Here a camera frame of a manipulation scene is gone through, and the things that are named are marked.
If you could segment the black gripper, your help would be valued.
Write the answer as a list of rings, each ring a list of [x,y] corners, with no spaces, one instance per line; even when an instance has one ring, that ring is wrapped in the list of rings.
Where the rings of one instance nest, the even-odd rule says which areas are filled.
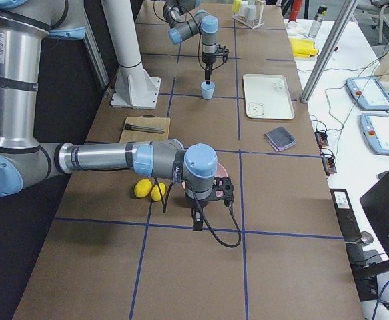
[[[227,63],[229,54],[229,49],[226,46],[222,46],[221,44],[202,44],[201,66],[203,69],[205,69],[205,81],[210,80],[212,69],[214,69],[213,65],[216,63],[216,60],[219,57],[222,59],[222,63],[216,67],[216,69],[218,69],[221,65]]]
[[[198,199],[200,206],[204,209],[210,202],[223,201],[224,205],[232,208],[234,204],[234,185],[230,177],[215,177],[212,185],[211,194],[205,199]],[[185,183],[185,197],[191,204],[191,217],[193,221],[193,229],[202,231],[204,225],[203,214],[200,209],[197,209],[194,193]]]

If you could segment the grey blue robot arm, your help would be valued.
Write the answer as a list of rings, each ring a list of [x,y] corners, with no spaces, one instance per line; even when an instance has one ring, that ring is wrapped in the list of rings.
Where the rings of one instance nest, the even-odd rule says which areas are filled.
[[[183,21],[201,1],[165,1],[163,18],[174,44],[195,35],[202,38],[206,85],[216,57],[226,62],[228,49],[217,41],[218,19],[205,10]],[[59,174],[73,171],[132,169],[146,177],[184,182],[193,230],[201,231],[208,202],[223,200],[233,213],[234,186],[217,177],[218,158],[209,145],[184,150],[175,139],[159,142],[73,145],[40,143],[33,136],[42,39],[79,40],[85,36],[84,1],[0,1],[0,197]],[[115,107],[154,109],[161,80],[143,68],[130,1],[101,1],[119,63]]]
[[[202,98],[211,100],[215,84],[211,81],[214,64],[220,57],[226,63],[229,50],[218,43],[219,21],[214,15],[201,9],[189,18],[191,10],[200,5],[199,1],[166,1],[163,5],[163,18],[169,24],[168,35],[175,44],[198,35],[198,60],[204,70],[204,81],[201,83]],[[183,176],[185,195],[191,204],[193,229],[201,231],[206,218],[203,209],[209,201],[216,201],[215,175],[218,167],[217,154],[209,145],[202,143],[189,147],[183,157]]]

